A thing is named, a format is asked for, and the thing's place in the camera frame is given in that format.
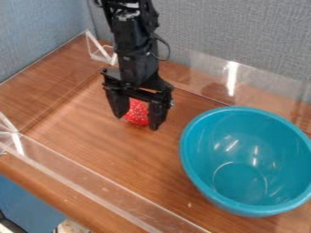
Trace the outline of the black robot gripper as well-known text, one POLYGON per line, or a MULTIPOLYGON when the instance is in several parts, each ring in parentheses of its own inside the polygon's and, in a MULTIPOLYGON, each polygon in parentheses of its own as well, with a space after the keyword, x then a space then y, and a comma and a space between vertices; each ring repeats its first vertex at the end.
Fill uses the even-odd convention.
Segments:
POLYGON ((130 100, 139 99, 149 106, 150 128, 157 131, 167 120, 174 86, 161 77, 159 61, 147 53, 118 54, 118 67, 102 70, 103 88, 117 118, 130 110, 130 100))

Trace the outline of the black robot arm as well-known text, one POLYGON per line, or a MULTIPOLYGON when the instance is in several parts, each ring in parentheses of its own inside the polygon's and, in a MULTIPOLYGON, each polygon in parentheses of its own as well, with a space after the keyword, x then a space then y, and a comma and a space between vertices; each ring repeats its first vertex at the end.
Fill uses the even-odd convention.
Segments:
POLYGON ((115 38, 118 68, 105 68, 103 88, 117 118, 130 111, 133 98, 149 103, 149 125, 158 130, 173 106, 174 85, 159 75, 157 34, 159 13, 153 0, 93 0, 115 38))

